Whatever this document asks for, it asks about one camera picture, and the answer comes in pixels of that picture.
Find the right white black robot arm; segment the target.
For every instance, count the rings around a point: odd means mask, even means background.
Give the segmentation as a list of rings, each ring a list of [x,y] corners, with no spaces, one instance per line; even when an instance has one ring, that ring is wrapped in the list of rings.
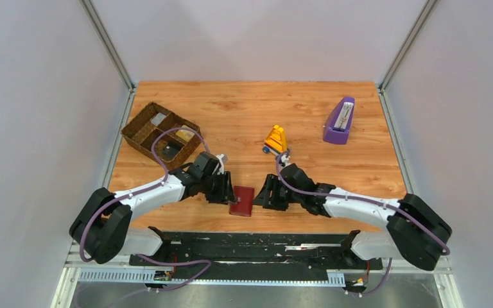
[[[347,218],[380,229],[356,232],[347,248],[361,260],[401,258],[421,270],[432,271],[447,256],[452,228],[420,197],[376,198],[346,191],[333,184],[314,182],[296,164],[269,174],[254,205],[285,211],[298,203],[308,213]]]

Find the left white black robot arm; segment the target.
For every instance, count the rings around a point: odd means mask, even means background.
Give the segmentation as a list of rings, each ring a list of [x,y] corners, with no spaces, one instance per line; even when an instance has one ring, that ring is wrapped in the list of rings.
[[[140,216],[164,205],[203,194],[209,203],[236,201],[230,172],[188,163],[162,178],[126,191],[96,189],[73,221],[69,235],[80,245],[84,262],[104,264],[118,255],[152,256],[163,245],[150,228],[131,226]]]

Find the red leather card holder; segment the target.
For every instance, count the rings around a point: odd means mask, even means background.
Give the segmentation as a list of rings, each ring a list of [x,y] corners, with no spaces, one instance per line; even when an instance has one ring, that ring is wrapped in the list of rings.
[[[234,186],[236,201],[229,206],[229,214],[234,216],[250,217],[254,200],[254,188],[245,186]]]

